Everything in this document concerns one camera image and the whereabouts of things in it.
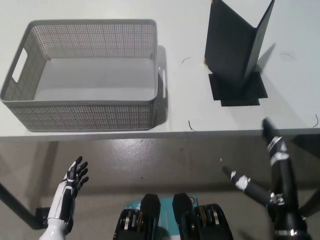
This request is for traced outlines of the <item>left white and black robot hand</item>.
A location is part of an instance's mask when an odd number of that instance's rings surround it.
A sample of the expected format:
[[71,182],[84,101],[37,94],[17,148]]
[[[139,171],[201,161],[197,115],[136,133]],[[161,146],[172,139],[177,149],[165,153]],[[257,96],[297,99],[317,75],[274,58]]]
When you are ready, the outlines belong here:
[[82,161],[83,157],[79,156],[67,169],[54,194],[47,220],[58,219],[67,225],[73,221],[76,197],[89,180],[88,162]]

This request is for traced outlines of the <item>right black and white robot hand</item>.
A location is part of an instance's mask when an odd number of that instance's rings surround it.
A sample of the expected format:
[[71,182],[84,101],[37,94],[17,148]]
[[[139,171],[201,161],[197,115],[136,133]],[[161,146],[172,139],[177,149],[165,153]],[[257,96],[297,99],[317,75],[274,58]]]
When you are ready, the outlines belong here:
[[262,135],[270,157],[270,190],[228,166],[224,165],[222,171],[237,189],[267,208],[275,240],[310,240],[306,221],[299,211],[296,177],[286,142],[267,117],[262,120]]

